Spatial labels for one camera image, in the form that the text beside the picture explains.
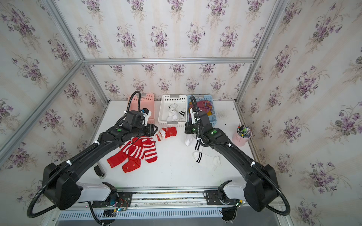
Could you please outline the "white plastic basket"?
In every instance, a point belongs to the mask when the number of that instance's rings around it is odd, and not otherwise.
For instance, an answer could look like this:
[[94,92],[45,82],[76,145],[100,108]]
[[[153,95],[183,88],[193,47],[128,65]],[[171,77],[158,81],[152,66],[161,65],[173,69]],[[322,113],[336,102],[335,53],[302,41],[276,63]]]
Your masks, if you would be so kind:
[[[171,104],[178,104],[186,109],[185,121],[167,121],[167,107]],[[187,122],[187,96],[186,95],[163,95],[159,108],[158,123],[162,127],[184,127]]]

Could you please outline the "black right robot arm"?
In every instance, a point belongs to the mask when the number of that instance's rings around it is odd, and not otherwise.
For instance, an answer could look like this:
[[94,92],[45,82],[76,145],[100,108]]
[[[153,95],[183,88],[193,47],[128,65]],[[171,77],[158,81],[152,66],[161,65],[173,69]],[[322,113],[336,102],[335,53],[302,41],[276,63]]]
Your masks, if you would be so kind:
[[267,208],[270,211],[287,216],[291,207],[278,185],[276,172],[270,165],[263,166],[239,149],[219,128],[214,128],[205,112],[197,107],[196,98],[190,96],[193,104],[191,121],[185,125],[185,134],[196,135],[200,146],[214,149],[226,158],[244,178],[244,200],[255,211]]

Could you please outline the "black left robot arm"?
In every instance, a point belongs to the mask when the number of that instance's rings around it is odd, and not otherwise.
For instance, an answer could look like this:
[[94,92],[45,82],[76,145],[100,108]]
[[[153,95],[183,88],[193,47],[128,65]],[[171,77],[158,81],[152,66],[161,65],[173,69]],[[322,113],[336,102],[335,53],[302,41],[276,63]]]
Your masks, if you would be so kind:
[[158,127],[148,122],[152,111],[131,110],[128,103],[125,114],[105,132],[100,133],[89,147],[59,165],[49,164],[43,171],[41,188],[27,208],[27,216],[36,218],[55,208],[66,210],[76,203],[105,201],[116,188],[109,183],[82,185],[79,179],[99,160],[134,137],[155,135]]

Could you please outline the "red white striped sock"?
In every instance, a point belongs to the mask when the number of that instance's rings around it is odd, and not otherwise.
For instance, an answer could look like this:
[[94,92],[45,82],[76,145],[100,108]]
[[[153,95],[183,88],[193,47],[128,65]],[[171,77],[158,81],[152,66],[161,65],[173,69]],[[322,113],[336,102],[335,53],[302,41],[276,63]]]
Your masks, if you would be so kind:
[[145,160],[153,163],[158,159],[156,142],[151,137],[134,137],[120,147],[120,150],[132,158]]

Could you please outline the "white ankle sock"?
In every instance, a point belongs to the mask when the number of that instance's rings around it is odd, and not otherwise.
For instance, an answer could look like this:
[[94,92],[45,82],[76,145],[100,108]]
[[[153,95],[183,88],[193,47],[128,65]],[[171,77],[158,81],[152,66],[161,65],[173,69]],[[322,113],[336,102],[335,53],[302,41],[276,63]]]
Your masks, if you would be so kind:
[[167,121],[185,121],[186,109],[178,104],[171,104],[167,107]]

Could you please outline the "pink pen cup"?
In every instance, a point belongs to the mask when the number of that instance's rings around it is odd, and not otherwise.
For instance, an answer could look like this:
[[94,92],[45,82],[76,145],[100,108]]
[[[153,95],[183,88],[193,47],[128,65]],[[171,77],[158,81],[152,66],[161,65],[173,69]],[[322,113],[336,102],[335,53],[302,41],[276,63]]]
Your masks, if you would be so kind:
[[244,146],[248,140],[251,138],[252,136],[252,131],[250,128],[240,124],[234,135],[233,135],[233,138],[232,138],[232,142],[238,146],[238,147],[242,147]]

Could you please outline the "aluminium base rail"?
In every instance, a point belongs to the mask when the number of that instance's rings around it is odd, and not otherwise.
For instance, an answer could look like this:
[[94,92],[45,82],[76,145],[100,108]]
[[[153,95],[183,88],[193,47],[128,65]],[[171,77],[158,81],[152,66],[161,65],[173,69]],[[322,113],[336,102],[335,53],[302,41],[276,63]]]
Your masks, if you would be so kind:
[[60,210],[77,203],[91,202],[96,208],[197,208],[204,206],[234,206],[237,202],[251,205],[237,185],[227,186],[236,194],[220,187],[129,187],[110,184],[78,183],[74,187],[47,188],[44,196]]

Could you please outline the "pink plastic basket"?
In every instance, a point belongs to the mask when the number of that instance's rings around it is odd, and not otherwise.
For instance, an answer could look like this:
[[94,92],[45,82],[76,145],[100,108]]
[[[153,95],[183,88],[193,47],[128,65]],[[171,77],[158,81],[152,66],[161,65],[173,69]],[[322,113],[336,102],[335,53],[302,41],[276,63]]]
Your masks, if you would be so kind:
[[[139,96],[136,94],[130,105],[130,110],[138,110],[138,99]],[[142,93],[140,98],[140,109],[147,108],[151,111],[151,116],[148,119],[148,123],[155,123],[155,96],[153,93]]]

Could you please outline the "purple striped sock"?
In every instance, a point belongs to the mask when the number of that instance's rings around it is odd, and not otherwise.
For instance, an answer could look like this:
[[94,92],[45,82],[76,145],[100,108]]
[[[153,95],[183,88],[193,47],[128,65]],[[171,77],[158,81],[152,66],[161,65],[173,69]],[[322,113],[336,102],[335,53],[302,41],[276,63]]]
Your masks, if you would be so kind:
[[200,111],[207,113],[208,116],[212,115],[212,104],[210,101],[207,100],[200,100],[197,101],[197,107]]

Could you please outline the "plain red sock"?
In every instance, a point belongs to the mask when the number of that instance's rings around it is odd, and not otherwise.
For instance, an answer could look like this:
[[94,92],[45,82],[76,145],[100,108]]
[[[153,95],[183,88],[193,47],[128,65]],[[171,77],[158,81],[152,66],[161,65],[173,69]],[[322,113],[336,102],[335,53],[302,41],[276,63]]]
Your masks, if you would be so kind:
[[119,151],[115,155],[109,157],[107,162],[111,168],[114,168],[123,163],[127,158],[128,154],[124,153],[123,151]]

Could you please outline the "red santa christmas sock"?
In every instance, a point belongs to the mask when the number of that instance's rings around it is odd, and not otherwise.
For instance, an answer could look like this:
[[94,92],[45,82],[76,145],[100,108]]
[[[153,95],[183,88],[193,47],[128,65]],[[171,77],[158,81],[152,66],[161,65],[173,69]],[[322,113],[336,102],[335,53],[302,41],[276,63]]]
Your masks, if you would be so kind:
[[164,139],[175,137],[177,135],[177,129],[175,127],[162,128],[156,134],[156,139],[160,142]]

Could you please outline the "blue plastic basket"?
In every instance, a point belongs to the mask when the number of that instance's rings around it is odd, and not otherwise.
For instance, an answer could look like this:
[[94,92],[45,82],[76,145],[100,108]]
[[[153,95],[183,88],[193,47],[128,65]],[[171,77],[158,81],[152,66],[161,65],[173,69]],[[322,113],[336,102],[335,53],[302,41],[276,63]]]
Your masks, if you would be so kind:
[[[193,104],[191,102],[191,95],[188,95],[187,98],[188,98],[187,121],[191,121],[191,114],[189,112],[193,108]],[[212,115],[208,116],[208,117],[209,117],[209,121],[212,123],[212,126],[214,127],[216,125],[216,123],[217,123],[217,118],[216,118],[216,111],[215,111],[212,96],[211,95],[194,95],[194,98],[196,99],[196,102],[200,101],[200,100],[207,100],[207,101],[211,102],[211,104],[213,106]]]

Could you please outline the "grey black stapler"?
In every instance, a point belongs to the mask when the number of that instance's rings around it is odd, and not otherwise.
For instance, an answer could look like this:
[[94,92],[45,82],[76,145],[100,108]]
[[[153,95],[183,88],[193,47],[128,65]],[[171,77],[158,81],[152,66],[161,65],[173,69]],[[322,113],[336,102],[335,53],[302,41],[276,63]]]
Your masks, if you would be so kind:
[[97,163],[95,164],[95,166],[93,167],[93,170],[95,172],[95,174],[100,178],[100,179],[105,179],[106,178],[106,172],[103,169],[102,165]]

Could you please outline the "white sock black stripes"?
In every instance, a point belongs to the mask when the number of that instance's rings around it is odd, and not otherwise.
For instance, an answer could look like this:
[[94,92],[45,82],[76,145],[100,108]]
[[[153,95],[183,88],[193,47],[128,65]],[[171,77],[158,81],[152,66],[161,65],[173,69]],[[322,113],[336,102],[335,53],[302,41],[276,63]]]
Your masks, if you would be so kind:
[[192,157],[198,165],[208,168],[211,171],[215,171],[221,166],[219,156],[208,155],[195,135],[186,135],[185,145],[192,151]]

